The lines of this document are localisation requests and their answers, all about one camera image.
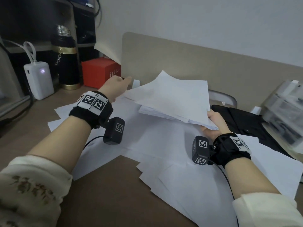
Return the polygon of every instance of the white wall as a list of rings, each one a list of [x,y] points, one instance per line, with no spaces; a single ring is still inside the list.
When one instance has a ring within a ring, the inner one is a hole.
[[[303,67],[303,0],[100,3],[95,48],[120,64],[122,36],[130,31]]]

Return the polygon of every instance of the stack of paper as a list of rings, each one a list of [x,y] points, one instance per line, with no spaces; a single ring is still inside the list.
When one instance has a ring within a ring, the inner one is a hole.
[[[203,135],[199,125],[141,114],[141,106],[125,97],[117,98],[112,106],[111,117],[125,120],[122,142],[116,146],[104,144],[102,138],[91,142],[72,172],[74,180],[123,155],[140,162],[140,179],[152,193],[198,226],[237,226],[232,194],[222,172],[214,165],[195,165],[191,160],[192,142]],[[49,122],[49,128],[58,127],[71,109],[72,105],[57,108],[61,119]],[[104,131],[93,129],[88,141]],[[251,149],[256,166],[282,194],[294,198],[303,164],[260,144],[255,137],[239,136]]]
[[[141,113],[218,129],[207,117],[210,108],[205,80],[178,80],[162,71],[154,81],[124,96],[142,105]]]

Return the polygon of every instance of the cream sleeve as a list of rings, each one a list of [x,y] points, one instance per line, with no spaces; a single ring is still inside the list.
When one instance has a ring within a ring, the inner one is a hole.
[[[55,226],[71,181],[50,160],[31,155],[13,159],[0,172],[0,226]]]
[[[297,203],[281,194],[244,194],[233,201],[240,227],[303,226]]]

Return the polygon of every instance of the black thermos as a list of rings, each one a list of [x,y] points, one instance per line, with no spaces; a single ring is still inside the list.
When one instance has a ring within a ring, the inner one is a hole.
[[[76,43],[67,27],[57,25],[56,33],[51,37],[51,47],[59,83],[66,90],[78,89],[80,76]]]

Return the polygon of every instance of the desk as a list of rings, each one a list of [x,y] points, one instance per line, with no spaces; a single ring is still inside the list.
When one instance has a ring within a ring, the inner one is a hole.
[[[14,157],[25,155],[50,133],[47,122],[59,119],[55,108],[75,102],[91,89],[59,89],[50,97],[36,101],[26,115],[1,130],[0,168]],[[7,116],[13,116],[27,104]],[[141,172],[137,165],[138,162],[119,156],[74,181],[61,205],[57,226],[197,226],[150,192],[139,179]],[[302,184],[296,201],[303,214]]]

